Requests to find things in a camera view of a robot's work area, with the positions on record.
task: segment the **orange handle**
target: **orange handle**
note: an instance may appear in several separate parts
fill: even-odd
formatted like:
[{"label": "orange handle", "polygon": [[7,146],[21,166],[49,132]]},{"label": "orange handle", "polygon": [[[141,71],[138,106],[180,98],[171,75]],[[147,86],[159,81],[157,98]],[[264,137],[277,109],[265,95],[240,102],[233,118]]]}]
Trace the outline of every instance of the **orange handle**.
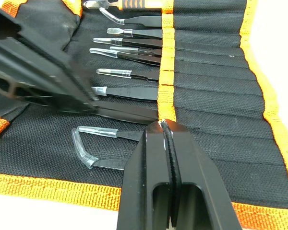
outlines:
[{"label": "orange handle", "polygon": [[158,10],[162,8],[162,0],[119,0],[119,9],[124,10]]}]

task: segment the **tool roll pouch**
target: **tool roll pouch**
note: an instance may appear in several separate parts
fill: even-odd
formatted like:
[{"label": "tool roll pouch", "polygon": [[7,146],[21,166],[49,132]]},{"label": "tool roll pouch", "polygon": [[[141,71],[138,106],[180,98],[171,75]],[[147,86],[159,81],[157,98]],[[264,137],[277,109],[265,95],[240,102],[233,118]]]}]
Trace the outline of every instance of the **tool roll pouch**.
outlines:
[{"label": "tool roll pouch", "polygon": [[[240,48],[239,32],[246,0],[175,0],[173,6],[174,30],[170,31],[175,39],[171,43],[175,50],[174,62],[173,66],[165,66],[170,62],[166,63],[163,55],[161,68],[91,54],[89,49],[93,47],[109,49],[109,45],[92,41],[93,38],[113,37],[107,34],[108,28],[148,29],[141,25],[118,25],[98,10],[84,9],[79,20],[80,12],[71,13],[60,0],[29,0],[20,6],[17,18],[35,27],[41,36],[46,35],[45,39],[56,42],[83,68],[91,70],[92,86],[159,87],[158,103],[117,97],[100,96],[100,99],[155,110],[158,105],[159,118],[164,118],[164,113],[172,114],[190,130],[217,165],[233,202],[288,208],[286,167],[271,127],[263,118],[261,88]],[[119,18],[161,15],[156,11],[119,11],[115,7],[109,11]],[[163,39],[164,47],[171,46],[166,42]],[[161,82],[95,74],[100,68],[160,71]],[[171,107],[163,106],[163,102],[170,101],[164,95],[171,94],[171,84],[164,79],[167,73],[163,69],[166,68],[172,69],[174,76],[173,111],[170,111]],[[160,93],[160,89],[164,89],[165,94]],[[19,176],[25,176],[27,184],[35,184],[37,178],[46,178],[46,182],[40,182],[42,195],[32,193],[32,198],[118,210],[120,190],[117,187],[122,184],[123,172],[101,168],[89,170],[82,164],[72,144],[71,130],[77,126],[126,131],[145,128],[145,125],[97,115],[64,114],[29,105],[0,135],[0,183],[12,184]],[[86,151],[99,159],[129,157],[137,144],[122,138],[86,133],[81,137]],[[79,188],[77,196],[66,197],[70,190],[60,187],[66,181],[72,190]],[[82,183],[87,184],[85,192],[80,191]],[[66,195],[49,195],[42,187],[51,187],[54,191],[66,189]],[[13,195],[29,196],[26,193],[20,189]],[[0,194],[10,193],[1,189]]]}]

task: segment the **white background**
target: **white background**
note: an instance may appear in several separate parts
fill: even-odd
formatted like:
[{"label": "white background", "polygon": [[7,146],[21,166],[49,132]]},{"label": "white background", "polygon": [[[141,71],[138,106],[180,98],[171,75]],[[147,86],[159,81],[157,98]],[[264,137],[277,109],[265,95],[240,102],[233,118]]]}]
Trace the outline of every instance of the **white background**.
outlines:
[{"label": "white background", "polygon": [[[288,0],[259,0],[251,43],[288,128]],[[0,230],[115,230],[117,216],[115,211],[0,195]]]}]

